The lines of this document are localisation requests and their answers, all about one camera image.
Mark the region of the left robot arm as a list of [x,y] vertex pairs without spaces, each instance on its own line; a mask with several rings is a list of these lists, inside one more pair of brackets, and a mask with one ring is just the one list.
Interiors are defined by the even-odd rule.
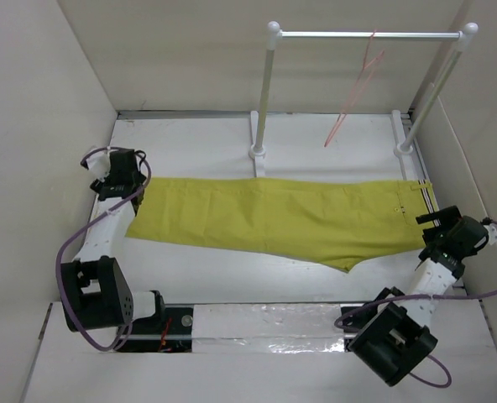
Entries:
[[157,290],[132,292],[120,267],[123,240],[144,200],[149,177],[142,150],[100,149],[81,165],[95,179],[96,215],[73,260],[60,265],[61,285],[71,331],[125,327],[137,322],[147,332],[161,331],[167,321],[165,303]]

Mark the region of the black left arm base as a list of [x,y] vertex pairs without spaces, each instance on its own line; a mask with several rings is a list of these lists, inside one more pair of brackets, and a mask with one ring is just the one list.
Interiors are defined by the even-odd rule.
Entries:
[[191,353],[193,305],[167,305],[165,319],[138,319],[118,353]]

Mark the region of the aluminium frame rail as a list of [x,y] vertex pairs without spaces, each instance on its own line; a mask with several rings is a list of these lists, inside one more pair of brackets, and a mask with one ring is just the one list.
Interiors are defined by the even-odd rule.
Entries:
[[[130,121],[130,120],[156,120],[156,119],[191,119],[191,118],[249,118],[251,113],[258,114],[257,111],[212,111],[212,110],[120,110],[118,111],[117,121]],[[337,114],[331,113],[292,113],[292,112],[267,112],[269,115],[302,115],[302,114],[316,114],[326,117],[335,117]],[[349,113],[347,118],[352,116],[392,116],[390,113]],[[409,113],[401,113],[401,119],[411,120]]]

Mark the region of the yellow trousers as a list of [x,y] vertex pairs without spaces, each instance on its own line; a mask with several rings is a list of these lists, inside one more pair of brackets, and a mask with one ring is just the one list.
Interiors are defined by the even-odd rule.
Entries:
[[349,272],[420,249],[438,209],[428,181],[352,184],[274,178],[150,182],[127,237],[271,254]]

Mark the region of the white clothes rack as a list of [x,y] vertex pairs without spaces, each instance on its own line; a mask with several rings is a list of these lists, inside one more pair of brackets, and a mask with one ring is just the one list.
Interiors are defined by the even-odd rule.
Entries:
[[[269,111],[270,86],[274,68],[275,51],[278,43],[285,39],[365,39],[368,42],[373,31],[290,31],[283,30],[276,21],[267,24],[267,44],[264,59],[264,72],[259,96],[258,114],[251,113],[249,117],[252,144],[248,150],[248,155],[253,161],[254,176],[257,178],[265,176],[265,156],[264,134]],[[378,31],[375,39],[388,41],[417,41],[417,42],[453,42],[455,46],[448,56],[442,71],[437,76],[432,92],[421,106],[420,112],[413,122],[411,129],[406,132],[400,111],[392,111],[390,121],[393,135],[395,136],[394,155],[400,164],[401,174],[407,178],[405,162],[414,159],[416,137],[421,126],[428,118],[435,101],[439,98],[442,89],[446,85],[450,75],[460,61],[462,55],[468,49],[473,39],[479,32],[476,23],[467,23],[456,32],[385,32]]]

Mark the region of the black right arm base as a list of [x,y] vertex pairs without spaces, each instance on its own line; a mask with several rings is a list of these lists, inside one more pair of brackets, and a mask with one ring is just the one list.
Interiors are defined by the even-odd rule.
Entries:
[[344,347],[349,350],[349,344],[356,337],[357,332],[362,329],[376,314],[377,308],[370,308],[360,313],[354,314],[343,320],[344,329]]

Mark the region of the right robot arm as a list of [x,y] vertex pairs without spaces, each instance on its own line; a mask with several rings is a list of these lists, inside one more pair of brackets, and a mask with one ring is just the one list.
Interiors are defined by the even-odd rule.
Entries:
[[384,288],[371,302],[343,309],[335,326],[352,334],[346,349],[388,386],[400,383],[437,346],[432,317],[439,301],[465,271],[464,260],[497,241],[489,219],[478,221],[455,206],[416,217],[423,227],[408,291]]

